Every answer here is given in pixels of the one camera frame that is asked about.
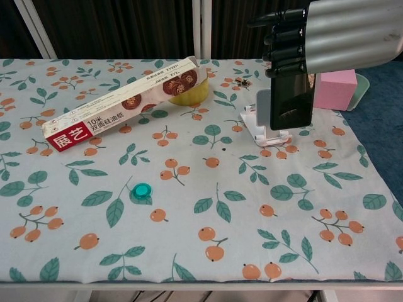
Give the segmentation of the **dark blue table mat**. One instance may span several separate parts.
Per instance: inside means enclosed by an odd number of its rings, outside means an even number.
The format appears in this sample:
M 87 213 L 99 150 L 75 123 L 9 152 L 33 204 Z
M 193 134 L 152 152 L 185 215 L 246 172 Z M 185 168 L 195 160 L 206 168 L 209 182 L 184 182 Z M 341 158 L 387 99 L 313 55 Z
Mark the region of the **dark blue table mat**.
M 356 72 L 368 79 L 370 87 L 357 107 L 342 116 L 403 206 L 403 55 Z

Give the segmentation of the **black smartphone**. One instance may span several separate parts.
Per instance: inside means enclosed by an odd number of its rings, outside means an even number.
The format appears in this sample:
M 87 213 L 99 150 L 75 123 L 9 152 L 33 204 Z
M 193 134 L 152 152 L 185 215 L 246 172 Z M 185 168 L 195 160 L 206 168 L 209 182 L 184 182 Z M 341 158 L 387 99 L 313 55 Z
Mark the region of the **black smartphone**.
M 309 126 L 314 103 L 313 81 L 308 74 L 271 79 L 270 128 L 287 130 Z

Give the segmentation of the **long baking paper box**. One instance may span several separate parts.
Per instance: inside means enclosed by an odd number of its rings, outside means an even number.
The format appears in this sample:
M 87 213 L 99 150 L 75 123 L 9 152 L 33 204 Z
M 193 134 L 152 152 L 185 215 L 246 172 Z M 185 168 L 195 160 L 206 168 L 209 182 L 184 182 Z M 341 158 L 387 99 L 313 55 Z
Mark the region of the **long baking paper box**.
M 206 78 L 206 69 L 187 57 L 45 122 L 43 136 L 56 151 L 65 151 L 190 91 Z

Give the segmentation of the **small teal round cap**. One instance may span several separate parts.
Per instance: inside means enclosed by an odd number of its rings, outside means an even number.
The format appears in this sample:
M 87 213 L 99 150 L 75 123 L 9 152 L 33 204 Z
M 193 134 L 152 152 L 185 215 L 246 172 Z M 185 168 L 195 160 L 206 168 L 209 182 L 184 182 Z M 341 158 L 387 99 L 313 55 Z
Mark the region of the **small teal round cap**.
M 138 183 L 136 184 L 131 192 L 130 192 L 130 199 L 137 199 L 143 200 L 151 197 L 152 188 L 147 183 Z

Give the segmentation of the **yellowish clear tape roll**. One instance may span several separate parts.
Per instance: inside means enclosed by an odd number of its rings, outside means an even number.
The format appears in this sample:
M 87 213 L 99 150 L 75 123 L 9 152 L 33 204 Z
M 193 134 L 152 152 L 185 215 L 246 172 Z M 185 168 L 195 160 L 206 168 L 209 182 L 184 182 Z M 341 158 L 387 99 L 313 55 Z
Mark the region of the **yellowish clear tape roll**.
M 182 74 L 180 83 L 175 84 L 170 103 L 178 106 L 193 106 L 206 100 L 209 93 L 208 72 L 205 67 L 189 70 Z

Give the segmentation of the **pink foam cube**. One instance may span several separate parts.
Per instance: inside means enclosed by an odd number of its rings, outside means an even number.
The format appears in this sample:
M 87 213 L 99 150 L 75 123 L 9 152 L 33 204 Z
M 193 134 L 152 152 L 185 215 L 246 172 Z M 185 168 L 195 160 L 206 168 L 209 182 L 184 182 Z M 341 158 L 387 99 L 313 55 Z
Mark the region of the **pink foam cube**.
M 356 87 L 354 69 L 316 74 L 314 107 L 346 111 Z

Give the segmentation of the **white vertical frame post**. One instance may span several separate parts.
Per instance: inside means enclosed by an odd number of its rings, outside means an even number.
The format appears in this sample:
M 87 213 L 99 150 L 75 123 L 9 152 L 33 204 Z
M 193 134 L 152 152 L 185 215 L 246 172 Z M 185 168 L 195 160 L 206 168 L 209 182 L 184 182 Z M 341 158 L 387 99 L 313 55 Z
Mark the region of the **white vertical frame post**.
M 198 59 L 212 58 L 212 0 L 191 0 L 193 48 Z

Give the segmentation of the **right black-fingered robot hand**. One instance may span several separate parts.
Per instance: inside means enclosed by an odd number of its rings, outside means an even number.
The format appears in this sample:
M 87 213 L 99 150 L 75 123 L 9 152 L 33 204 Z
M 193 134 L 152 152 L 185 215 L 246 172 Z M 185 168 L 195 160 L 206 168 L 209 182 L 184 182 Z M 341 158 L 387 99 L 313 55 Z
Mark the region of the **right black-fingered robot hand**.
M 270 78 L 374 67 L 403 53 L 403 0 L 316 0 L 247 25 L 272 27 Z

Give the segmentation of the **mint green plastic dustpan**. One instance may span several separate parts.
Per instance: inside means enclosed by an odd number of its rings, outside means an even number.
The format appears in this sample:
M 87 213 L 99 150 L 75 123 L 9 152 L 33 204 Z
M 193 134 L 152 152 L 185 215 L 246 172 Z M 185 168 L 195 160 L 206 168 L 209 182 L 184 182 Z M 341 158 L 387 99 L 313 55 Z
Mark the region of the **mint green plastic dustpan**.
M 369 80 L 358 73 L 356 73 L 356 80 L 357 80 L 357 86 L 356 90 L 348 104 L 347 111 L 352 111 L 354 110 L 363 96 L 366 94 L 367 90 L 370 88 L 370 82 Z

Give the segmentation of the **white slanted frame post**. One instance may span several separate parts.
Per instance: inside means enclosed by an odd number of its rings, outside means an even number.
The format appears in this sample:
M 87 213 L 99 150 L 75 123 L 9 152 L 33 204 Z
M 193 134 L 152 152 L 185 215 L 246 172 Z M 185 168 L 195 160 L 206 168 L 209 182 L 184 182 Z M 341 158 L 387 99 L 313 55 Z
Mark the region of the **white slanted frame post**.
M 58 59 L 32 0 L 13 0 L 43 59 Z

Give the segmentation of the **white phone stand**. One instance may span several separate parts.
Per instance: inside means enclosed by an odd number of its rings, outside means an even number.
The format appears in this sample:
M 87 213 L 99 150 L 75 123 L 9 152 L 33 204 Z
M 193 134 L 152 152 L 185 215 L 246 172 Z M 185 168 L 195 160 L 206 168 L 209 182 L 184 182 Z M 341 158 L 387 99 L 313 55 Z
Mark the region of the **white phone stand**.
M 272 130 L 270 116 L 271 89 L 258 91 L 255 103 L 245 106 L 240 112 L 243 123 L 259 147 L 283 144 L 292 138 L 286 130 Z

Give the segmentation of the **floral leaf print tablecloth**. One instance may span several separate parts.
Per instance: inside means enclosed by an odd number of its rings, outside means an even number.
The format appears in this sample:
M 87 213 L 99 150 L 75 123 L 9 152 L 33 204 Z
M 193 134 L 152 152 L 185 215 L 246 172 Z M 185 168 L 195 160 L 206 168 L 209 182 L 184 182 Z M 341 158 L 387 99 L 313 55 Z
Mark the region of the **floral leaf print tablecloth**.
M 403 208 L 341 113 L 315 110 L 274 147 L 248 133 L 261 60 L 202 60 L 201 104 L 163 103 L 65 152 L 44 139 L 46 121 L 168 65 L 0 59 L 0 284 L 403 285 Z M 138 183 L 151 197 L 130 199 Z

